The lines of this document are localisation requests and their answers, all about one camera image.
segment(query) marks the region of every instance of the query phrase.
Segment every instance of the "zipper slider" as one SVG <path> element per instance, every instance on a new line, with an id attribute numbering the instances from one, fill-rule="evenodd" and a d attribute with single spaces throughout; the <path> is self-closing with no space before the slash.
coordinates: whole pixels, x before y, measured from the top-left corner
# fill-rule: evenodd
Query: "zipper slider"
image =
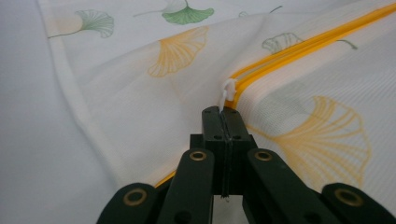
<path id="1" fill-rule="evenodd" d="M 235 90 L 235 82 L 236 79 L 234 78 L 228 78 L 222 85 L 222 95 L 220 99 L 220 106 L 219 106 L 219 112 L 224 108 L 225 101 L 233 101 L 233 98 L 235 97 L 236 90 Z"/>

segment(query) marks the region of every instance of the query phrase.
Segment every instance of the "green ginkgo leaf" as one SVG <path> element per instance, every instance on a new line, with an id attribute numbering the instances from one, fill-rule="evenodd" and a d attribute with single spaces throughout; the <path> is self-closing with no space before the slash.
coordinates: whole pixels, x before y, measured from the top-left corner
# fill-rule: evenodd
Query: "green ginkgo leaf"
<path id="1" fill-rule="evenodd" d="M 215 13 L 213 8 L 197 10 L 190 8 L 189 5 L 187 5 L 185 8 L 177 12 L 163 13 L 163 17 L 168 22 L 185 25 L 203 21 L 204 19 L 207 19 L 209 16 L 213 15 L 213 13 Z"/>
<path id="2" fill-rule="evenodd" d="M 82 30 L 94 30 L 100 33 L 102 38 L 109 37 L 113 34 L 114 19 L 107 15 L 107 13 L 96 10 L 81 10 L 77 11 L 82 19 Z"/>
<path id="3" fill-rule="evenodd" d="M 264 42 L 262 42 L 262 48 L 270 50 L 272 54 L 276 54 L 300 42 L 303 42 L 303 40 L 297 35 L 285 33 L 264 40 Z"/>

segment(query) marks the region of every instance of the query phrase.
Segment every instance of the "yellow ginkgo leaf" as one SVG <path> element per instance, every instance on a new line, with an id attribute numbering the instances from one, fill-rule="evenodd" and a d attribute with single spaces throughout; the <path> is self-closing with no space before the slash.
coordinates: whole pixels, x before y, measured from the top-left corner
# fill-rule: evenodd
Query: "yellow ginkgo leaf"
<path id="1" fill-rule="evenodd" d="M 206 44 L 207 30 L 207 27 L 199 27 L 160 40 L 160 55 L 148 73 L 153 77 L 164 77 L 190 65 Z"/>
<path id="2" fill-rule="evenodd" d="M 360 187 L 371 155 L 361 117 L 333 99 L 316 96 L 314 100 L 309 118 L 288 133 L 270 136 L 249 128 L 276 142 L 288 165 L 311 188 L 321 190 L 332 182 Z"/>

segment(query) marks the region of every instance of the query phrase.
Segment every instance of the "white surface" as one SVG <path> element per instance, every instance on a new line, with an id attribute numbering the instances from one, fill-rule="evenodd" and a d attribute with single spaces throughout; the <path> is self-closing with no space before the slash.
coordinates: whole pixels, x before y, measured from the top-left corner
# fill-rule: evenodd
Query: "white surface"
<path id="1" fill-rule="evenodd" d="M 0 223 L 94 223 L 113 180 L 59 91 L 35 0 L 0 0 Z"/>

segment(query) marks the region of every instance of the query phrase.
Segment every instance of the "laundry bag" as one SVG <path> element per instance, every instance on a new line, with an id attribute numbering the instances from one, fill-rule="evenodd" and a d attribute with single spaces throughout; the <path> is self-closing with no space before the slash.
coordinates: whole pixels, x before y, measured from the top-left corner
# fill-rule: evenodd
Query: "laundry bag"
<path id="1" fill-rule="evenodd" d="M 396 214 L 396 1 L 38 3 L 70 111 L 119 188 L 174 171 L 202 110 L 225 105 L 308 187 L 347 183 Z"/>

